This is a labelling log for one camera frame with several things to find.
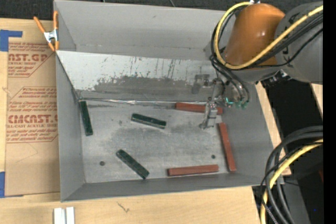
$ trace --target gray metal tray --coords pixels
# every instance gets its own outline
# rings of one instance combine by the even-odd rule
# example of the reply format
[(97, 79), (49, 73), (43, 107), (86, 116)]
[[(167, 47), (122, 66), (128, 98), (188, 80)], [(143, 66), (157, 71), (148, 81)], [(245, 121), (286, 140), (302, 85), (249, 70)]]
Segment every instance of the gray metal tray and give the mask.
[[(225, 108), (216, 119), (227, 124), (235, 173), (227, 170), (218, 129), (201, 130), (203, 114), (173, 106), (211, 95), (207, 83), (197, 93), (192, 87), (199, 75), (215, 77), (208, 47), (223, 12), (77, 1), (55, 1), (55, 10), (62, 201), (260, 184), (272, 142), (253, 84), (247, 109)], [(161, 67), (153, 67), (153, 59)], [(136, 76), (135, 69), (144, 73)], [(146, 70), (155, 69), (146, 77)], [(83, 128), (79, 98), (87, 100), (91, 136)], [(164, 120), (166, 128), (132, 122), (132, 113)], [(117, 158), (119, 149), (149, 170), (147, 179)], [(218, 164), (219, 172), (166, 174), (168, 168), (207, 164)]]

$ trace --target wooden table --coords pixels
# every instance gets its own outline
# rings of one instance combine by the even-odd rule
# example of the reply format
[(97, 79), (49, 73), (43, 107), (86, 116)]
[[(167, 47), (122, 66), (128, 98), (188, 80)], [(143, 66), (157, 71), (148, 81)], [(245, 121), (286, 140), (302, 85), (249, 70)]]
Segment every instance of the wooden table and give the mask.
[[(31, 35), (34, 28), (35, 35), (38, 35), (33, 20), (0, 19), (0, 29), (25, 29), (25, 35)], [(0, 172), (5, 168), (7, 58), (7, 52), (0, 52)], [(272, 142), (276, 146), (280, 137), (266, 91), (260, 84), (256, 87)], [(260, 223), (251, 187), (67, 203), (60, 203), (59, 193), (7, 197), (0, 199), (0, 223), (52, 223), (54, 208), (70, 206), (75, 207), (76, 223), (79, 224)]]

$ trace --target white plastic piece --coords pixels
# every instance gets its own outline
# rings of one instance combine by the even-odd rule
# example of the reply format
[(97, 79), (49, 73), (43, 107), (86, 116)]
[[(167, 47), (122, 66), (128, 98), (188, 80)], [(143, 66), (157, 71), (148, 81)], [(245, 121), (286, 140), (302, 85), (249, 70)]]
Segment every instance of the white plastic piece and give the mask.
[(54, 224), (75, 224), (75, 208), (54, 208)]

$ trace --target blue tape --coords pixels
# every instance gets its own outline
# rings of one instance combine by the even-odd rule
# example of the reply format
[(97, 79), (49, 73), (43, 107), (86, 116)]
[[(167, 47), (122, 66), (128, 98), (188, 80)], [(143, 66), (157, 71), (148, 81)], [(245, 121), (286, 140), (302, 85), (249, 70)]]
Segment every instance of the blue tape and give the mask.
[(5, 198), (5, 172), (0, 172), (0, 198)]
[(0, 30), (0, 51), (8, 51), (9, 37), (22, 37), (22, 31)]

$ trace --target cardboard box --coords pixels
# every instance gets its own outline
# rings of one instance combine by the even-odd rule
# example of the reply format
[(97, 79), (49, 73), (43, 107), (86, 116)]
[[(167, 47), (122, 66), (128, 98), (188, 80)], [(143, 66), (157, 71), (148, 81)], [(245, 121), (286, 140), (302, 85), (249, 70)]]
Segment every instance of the cardboard box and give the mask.
[(7, 54), (5, 196), (59, 191), (55, 54), (33, 20), (0, 19), (0, 29), (23, 32)]

